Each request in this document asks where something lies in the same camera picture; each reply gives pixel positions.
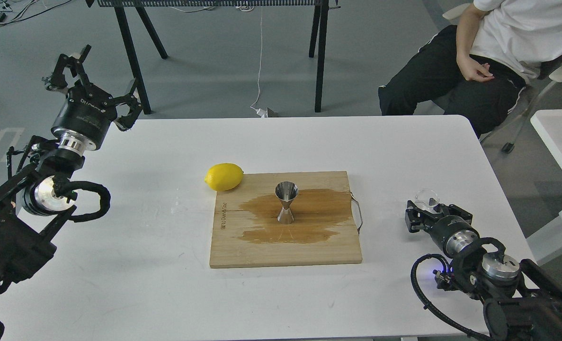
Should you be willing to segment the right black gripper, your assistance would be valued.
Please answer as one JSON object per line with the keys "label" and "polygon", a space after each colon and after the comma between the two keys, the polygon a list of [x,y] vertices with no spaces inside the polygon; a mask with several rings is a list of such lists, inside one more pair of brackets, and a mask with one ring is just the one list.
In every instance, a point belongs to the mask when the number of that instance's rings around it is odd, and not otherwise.
{"label": "right black gripper", "polygon": [[405,222],[409,233],[424,231],[443,254],[453,259],[466,246],[480,238],[471,226],[472,214],[454,204],[439,203],[436,214],[421,209],[413,201],[407,201]]}

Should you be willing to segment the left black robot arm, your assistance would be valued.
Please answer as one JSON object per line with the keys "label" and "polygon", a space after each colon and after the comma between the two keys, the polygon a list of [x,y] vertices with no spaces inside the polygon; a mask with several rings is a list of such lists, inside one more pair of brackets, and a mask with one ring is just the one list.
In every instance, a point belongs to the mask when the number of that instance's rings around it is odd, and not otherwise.
{"label": "left black robot arm", "polygon": [[90,181],[72,181],[86,151],[101,148],[114,123],[127,131],[142,112],[129,91],[113,97],[93,84],[83,63],[90,45],[80,54],[61,54],[45,88],[66,96],[51,133],[54,139],[32,136],[27,145],[6,154],[8,180],[0,186],[0,294],[10,284],[27,280],[55,254],[52,238],[63,224],[89,222],[110,209],[108,189]]}

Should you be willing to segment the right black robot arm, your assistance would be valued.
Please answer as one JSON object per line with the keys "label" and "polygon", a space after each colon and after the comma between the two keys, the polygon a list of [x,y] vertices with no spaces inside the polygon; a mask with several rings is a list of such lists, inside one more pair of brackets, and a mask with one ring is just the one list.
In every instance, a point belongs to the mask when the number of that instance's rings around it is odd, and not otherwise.
{"label": "right black robot arm", "polygon": [[[424,231],[441,254],[423,255],[413,264],[411,285],[423,308],[467,337],[480,341],[562,341],[562,288],[530,259],[516,260],[496,238],[480,237],[472,214],[456,205],[438,204],[432,211],[408,201],[409,232]],[[461,291],[482,302],[488,334],[474,332],[441,312],[420,288],[419,264],[441,262],[435,282],[444,291]]]}

